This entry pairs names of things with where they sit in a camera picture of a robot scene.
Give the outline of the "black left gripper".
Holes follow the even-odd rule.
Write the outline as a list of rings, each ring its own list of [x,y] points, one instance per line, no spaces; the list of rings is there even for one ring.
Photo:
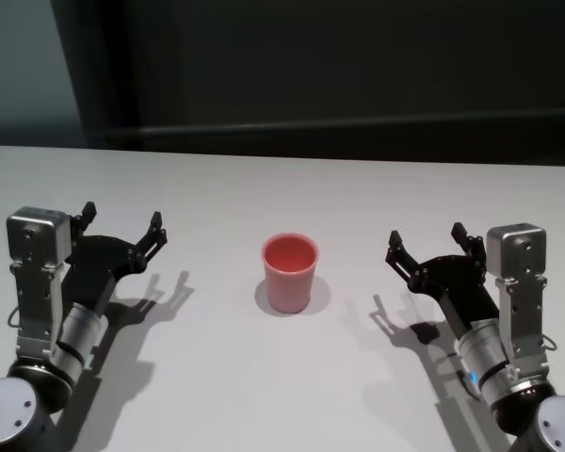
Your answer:
[[[79,241],[96,215],[95,203],[87,202],[79,215],[70,216],[73,243]],[[143,273],[167,243],[159,211],[153,213],[147,233],[135,246],[116,237],[83,236],[69,259],[70,268],[62,283],[63,314],[79,305],[102,315],[117,283],[128,275]]]

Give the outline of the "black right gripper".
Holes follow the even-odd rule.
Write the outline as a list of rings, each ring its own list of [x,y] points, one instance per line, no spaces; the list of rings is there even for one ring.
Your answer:
[[[472,323],[498,317],[498,308],[484,286],[486,251],[483,237],[467,233],[455,222],[451,236],[467,256],[446,255],[418,263],[392,230],[385,262],[416,294],[433,298],[451,330],[470,330]]]

